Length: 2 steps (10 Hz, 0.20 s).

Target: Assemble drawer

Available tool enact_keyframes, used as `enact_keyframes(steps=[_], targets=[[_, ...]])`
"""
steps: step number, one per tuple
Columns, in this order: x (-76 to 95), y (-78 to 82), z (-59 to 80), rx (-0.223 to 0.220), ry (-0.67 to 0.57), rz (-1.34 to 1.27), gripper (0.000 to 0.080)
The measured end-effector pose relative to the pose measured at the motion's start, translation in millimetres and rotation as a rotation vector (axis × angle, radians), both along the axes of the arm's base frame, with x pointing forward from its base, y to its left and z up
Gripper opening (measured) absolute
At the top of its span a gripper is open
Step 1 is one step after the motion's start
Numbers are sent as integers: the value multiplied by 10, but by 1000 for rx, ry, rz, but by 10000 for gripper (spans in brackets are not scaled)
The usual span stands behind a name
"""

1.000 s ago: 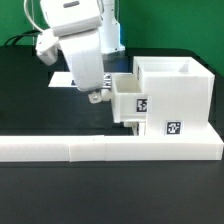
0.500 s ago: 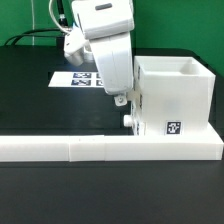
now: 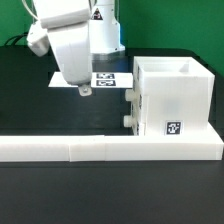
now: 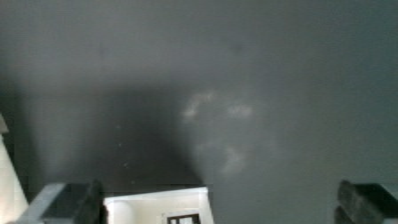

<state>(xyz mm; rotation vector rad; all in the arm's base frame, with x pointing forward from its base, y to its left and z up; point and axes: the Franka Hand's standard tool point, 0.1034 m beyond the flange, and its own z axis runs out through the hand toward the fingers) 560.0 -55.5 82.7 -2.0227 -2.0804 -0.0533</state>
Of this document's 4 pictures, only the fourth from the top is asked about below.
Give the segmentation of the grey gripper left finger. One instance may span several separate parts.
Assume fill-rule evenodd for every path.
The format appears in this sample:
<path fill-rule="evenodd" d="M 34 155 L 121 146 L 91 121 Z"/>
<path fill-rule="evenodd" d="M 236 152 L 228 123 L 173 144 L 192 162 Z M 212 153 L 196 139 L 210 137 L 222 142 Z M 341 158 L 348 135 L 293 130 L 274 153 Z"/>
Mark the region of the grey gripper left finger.
<path fill-rule="evenodd" d="M 52 183 L 45 186 L 16 224 L 109 224 L 103 186 Z"/>

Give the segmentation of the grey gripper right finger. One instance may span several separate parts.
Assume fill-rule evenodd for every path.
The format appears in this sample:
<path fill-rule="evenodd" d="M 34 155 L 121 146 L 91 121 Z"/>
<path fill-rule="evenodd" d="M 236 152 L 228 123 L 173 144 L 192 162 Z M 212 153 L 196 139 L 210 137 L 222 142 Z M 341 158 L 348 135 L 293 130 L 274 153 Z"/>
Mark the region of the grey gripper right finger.
<path fill-rule="evenodd" d="M 398 184 L 341 181 L 334 224 L 398 224 Z"/>

